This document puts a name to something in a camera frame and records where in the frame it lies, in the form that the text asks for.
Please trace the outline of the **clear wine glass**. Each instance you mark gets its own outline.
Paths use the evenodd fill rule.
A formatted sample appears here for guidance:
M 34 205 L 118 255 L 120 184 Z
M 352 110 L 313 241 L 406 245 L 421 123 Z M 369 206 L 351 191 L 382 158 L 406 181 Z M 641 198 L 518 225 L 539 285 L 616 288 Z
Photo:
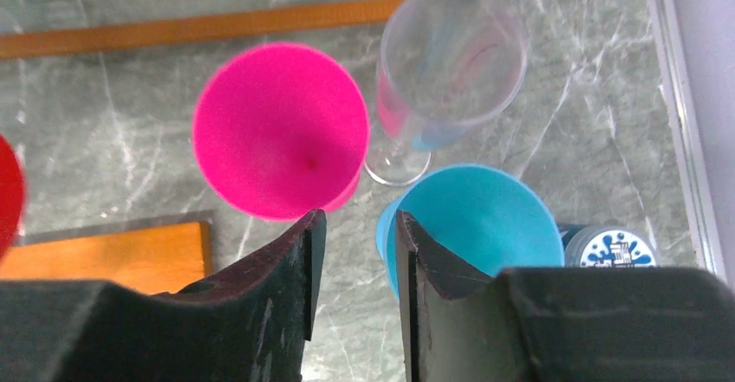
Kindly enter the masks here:
M 511 104 L 529 48 L 520 20 L 495 0 L 403 1 L 381 36 L 367 174 L 416 182 L 435 151 Z

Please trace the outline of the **gold wire glass rack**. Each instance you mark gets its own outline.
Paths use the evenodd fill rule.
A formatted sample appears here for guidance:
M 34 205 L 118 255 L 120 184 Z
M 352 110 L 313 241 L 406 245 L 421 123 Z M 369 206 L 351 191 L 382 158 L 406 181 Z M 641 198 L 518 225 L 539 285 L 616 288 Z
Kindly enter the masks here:
M 21 236 L 1 261 L 4 281 L 107 280 L 148 295 L 176 293 L 212 271 L 203 213 Z

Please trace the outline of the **red wine glass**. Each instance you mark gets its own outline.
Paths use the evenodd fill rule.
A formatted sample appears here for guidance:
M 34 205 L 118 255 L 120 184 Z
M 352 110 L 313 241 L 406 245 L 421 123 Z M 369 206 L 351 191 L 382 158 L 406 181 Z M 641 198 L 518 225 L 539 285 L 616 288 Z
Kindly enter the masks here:
M 26 202 L 26 180 L 14 148 L 1 136 L 1 257 L 15 243 Z

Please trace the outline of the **blue wine glass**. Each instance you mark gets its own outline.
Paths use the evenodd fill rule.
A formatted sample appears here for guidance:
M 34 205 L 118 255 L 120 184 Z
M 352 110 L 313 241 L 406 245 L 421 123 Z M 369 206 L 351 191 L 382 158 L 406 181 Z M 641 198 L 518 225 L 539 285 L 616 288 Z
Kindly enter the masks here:
M 562 267 L 563 243 L 550 210 L 522 181 L 479 164 L 426 174 L 381 213 L 375 245 L 398 290 L 395 231 L 409 212 L 436 241 L 481 272 L 506 267 Z

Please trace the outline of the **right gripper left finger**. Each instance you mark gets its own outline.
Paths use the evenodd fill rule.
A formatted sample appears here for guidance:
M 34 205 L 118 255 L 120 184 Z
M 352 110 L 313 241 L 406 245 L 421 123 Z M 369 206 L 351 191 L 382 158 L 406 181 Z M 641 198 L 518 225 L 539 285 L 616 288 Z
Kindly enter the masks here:
M 312 337 L 327 218 L 175 294 L 110 281 L 4 281 L 4 381 L 298 381 Z

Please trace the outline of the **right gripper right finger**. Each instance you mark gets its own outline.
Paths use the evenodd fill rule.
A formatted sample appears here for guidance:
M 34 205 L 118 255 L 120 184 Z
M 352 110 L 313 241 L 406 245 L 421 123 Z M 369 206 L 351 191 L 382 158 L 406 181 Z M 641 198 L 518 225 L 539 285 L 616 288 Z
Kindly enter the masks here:
M 410 381 L 731 381 L 734 295 L 702 269 L 512 268 L 491 277 L 395 221 Z

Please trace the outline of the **magenta wine glass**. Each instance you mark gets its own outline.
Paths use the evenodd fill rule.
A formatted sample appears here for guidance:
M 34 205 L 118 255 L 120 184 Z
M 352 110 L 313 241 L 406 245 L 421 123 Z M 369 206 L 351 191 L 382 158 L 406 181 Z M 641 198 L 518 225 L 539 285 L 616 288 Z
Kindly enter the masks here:
M 223 64 L 192 116 L 192 149 L 211 189 L 273 221 L 341 208 L 355 193 L 370 140 L 366 101 L 320 49 L 267 42 Z

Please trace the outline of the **wooden shelf rack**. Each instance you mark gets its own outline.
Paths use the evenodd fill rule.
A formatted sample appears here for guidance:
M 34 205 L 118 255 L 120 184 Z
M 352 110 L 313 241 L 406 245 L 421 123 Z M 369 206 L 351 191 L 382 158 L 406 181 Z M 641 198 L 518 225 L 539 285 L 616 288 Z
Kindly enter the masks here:
M 4 0 L 4 60 L 383 23 L 402 0 Z

